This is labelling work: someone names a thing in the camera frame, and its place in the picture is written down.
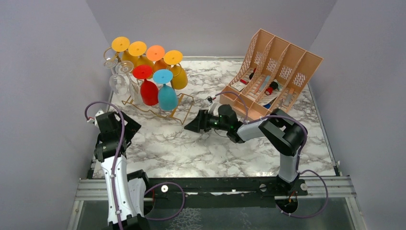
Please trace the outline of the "clear wine glass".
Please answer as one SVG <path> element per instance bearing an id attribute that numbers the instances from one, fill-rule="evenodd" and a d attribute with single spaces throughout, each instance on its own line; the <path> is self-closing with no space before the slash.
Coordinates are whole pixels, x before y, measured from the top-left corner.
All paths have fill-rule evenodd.
<path id="1" fill-rule="evenodd" d="M 133 81 L 134 77 L 131 77 L 132 71 L 134 69 L 134 65 L 131 61 L 124 60 L 117 64 L 115 67 L 116 73 L 124 74 L 129 80 L 129 92 L 133 103 L 137 104 L 141 101 L 140 96 L 140 87 L 137 83 Z"/>
<path id="2" fill-rule="evenodd" d="M 104 63 L 103 66 L 109 69 L 111 76 L 109 78 L 109 86 L 111 90 L 117 95 L 125 95 L 128 92 L 128 84 L 124 76 L 120 75 L 116 68 L 121 61 L 119 53 L 114 51 L 112 47 L 107 48 L 103 53 Z"/>

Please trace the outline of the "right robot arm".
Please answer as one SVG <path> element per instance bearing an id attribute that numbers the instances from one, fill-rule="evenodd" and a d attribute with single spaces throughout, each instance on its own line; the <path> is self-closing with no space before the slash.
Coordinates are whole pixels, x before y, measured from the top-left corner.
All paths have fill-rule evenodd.
<path id="1" fill-rule="evenodd" d="M 184 128 L 195 133 L 226 131 L 226 136 L 234 143 L 266 137 L 280 153 L 277 191 L 288 195 L 295 189 L 299 178 L 299 155 L 307 142 L 308 131 L 283 110 L 275 109 L 271 114 L 245 124 L 238 120 L 230 105 L 224 104 L 219 106 L 217 115 L 207 109 L 199 110 L 197 116 Z"/>

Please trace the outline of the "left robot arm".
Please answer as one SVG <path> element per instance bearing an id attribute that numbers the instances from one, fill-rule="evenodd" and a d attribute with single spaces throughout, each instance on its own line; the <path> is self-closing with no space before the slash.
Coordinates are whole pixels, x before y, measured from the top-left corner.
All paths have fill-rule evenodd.
<path id="1" fill-rule="evenodd" d="M 143 170 L 127 173 L 126 149 L 141 128 L 121 112 L 99 110 L 94 118 L 99 128 L 94 155 L 104 173 L 108 197 L 108 230 L 148 230 L 144 215 L 144 196 L 150 183 Z"/>

